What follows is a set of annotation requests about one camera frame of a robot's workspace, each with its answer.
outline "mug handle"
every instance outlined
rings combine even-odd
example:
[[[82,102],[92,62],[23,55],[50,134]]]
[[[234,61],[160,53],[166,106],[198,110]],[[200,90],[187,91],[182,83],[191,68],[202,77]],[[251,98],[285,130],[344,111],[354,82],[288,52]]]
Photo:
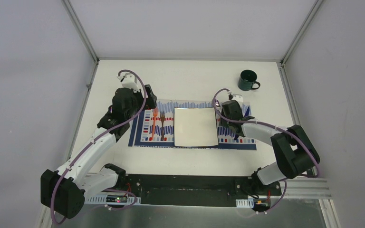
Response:
[[[259,89],[261,87],[261,83],[259,83],[259,82],[254,82],[254,84],[257,84],[258,87],[257,88],[251,88],[252,90],[256,90],[256,89]]]

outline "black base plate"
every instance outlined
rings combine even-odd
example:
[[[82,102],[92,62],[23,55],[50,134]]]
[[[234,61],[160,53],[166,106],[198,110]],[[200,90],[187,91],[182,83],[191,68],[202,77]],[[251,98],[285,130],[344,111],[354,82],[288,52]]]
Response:
[[[206,207],[235,207],[236,199],[248,197],[237,186],[251,181],[248,177],[142,174],[129,174],[126,179],[141,204]],[[281,195],[280,187],[270,191]]]

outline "fork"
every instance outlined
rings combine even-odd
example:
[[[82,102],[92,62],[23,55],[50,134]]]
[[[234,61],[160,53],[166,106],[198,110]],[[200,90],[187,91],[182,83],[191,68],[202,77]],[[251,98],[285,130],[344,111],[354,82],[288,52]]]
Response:
[[[160,138],[160,141],[164,141],[164,121],[166,119],[166,116],[164,115],[164,112],[160,112],[160,121],[162,122],[162,137]]]
[[[157,108],[153,110],[153,126],[152,126],[152,140],[154,136],[154,127],[156,127]]]

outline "green mug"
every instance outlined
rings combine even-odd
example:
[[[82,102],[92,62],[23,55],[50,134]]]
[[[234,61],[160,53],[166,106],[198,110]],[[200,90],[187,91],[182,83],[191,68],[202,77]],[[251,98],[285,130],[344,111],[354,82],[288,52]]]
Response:
[[[240,74],[239,83],[237,84],[239,89],[243,91],[259,89],[261,83],[257,82],[257,74],[252,70],[243,70]]]

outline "glass panel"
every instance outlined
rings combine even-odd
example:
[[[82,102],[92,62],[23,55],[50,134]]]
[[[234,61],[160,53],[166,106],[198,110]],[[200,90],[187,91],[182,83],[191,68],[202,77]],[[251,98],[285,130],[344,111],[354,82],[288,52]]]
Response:
[[[316,199],[283,199],[267,215],[249,208],[215,208],[140,205],[122,211],[108,211],[85,205],[80,215],[68,219],[62,228],[325,228]]]

